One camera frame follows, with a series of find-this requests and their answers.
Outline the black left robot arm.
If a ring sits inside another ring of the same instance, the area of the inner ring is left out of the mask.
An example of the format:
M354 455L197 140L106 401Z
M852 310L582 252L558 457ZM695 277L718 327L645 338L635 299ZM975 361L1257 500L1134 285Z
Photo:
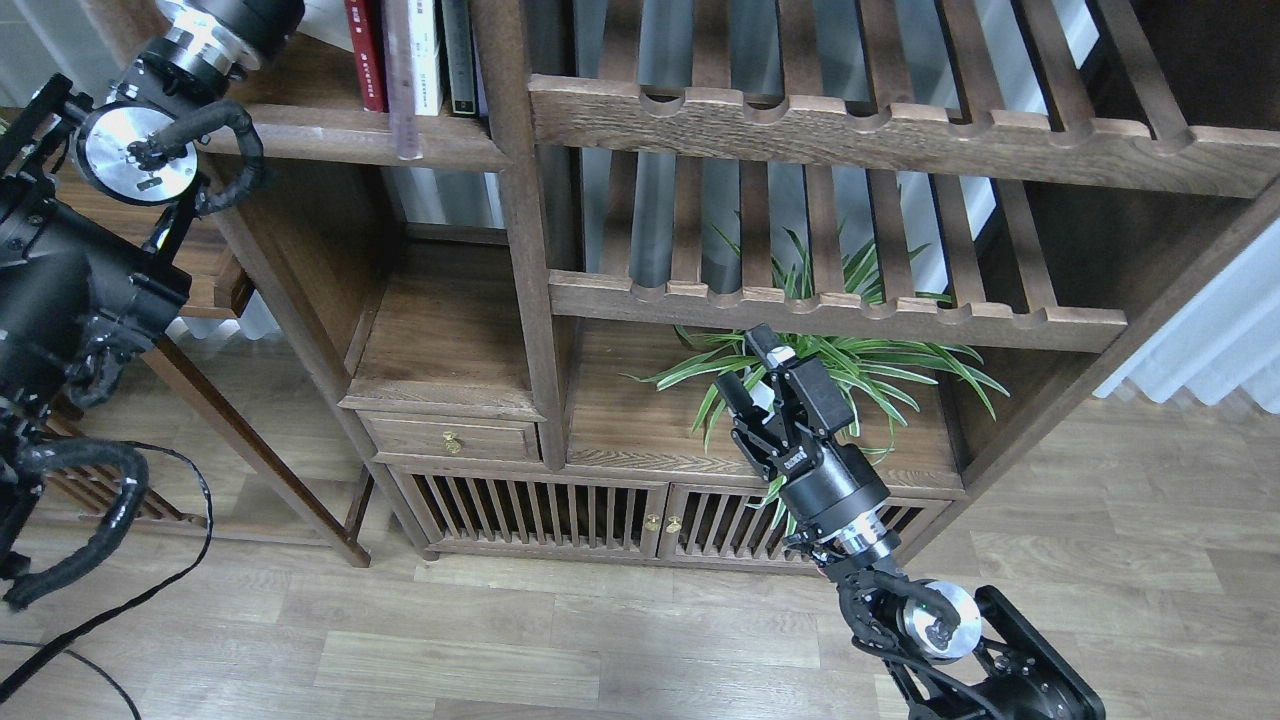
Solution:
M148 491L131 442L56 438L58 397L87 409L115 391L189 297L175 266L191 223L244 201L269 173L250 113L229 83L274 61L302 1L160 1L169 19L106 101L51 76L3 131L3 579L14 612L79 580L123 542ZM32 571L14 543L46 475L120 473L86 544Z

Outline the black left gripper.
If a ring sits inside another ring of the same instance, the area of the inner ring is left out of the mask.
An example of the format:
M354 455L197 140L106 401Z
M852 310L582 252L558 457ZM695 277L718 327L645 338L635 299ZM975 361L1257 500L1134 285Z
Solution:
M189 73L269 67L305 17L302 1L156 1L155 6L172 23L157 51Z

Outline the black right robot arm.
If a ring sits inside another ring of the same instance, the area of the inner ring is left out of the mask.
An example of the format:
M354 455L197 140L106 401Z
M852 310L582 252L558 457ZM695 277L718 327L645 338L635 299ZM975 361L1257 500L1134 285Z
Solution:
M855 419L817 357L768 327L745 336L773 398L758 406L736 375L717 387L732 437L796 527L785 543L835 584L852 644L884 662L911 719L1102 719L1100 696L992 585L969 593L908 578L881 520L890 493L863 452L836 436Z

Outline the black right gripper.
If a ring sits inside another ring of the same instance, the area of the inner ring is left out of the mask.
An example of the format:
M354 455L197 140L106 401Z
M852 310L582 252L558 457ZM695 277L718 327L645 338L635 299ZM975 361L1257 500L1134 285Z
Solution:
M764 363L781 411L769 415L739 377L721 374L716 387L735 443L764 479L782 479L780 500L805 542L837 543L858 562L890 562L900 546L879 518L890 492L859 448L831 439L856 421L854 406L817 355L801 357L767 324L744 338Z

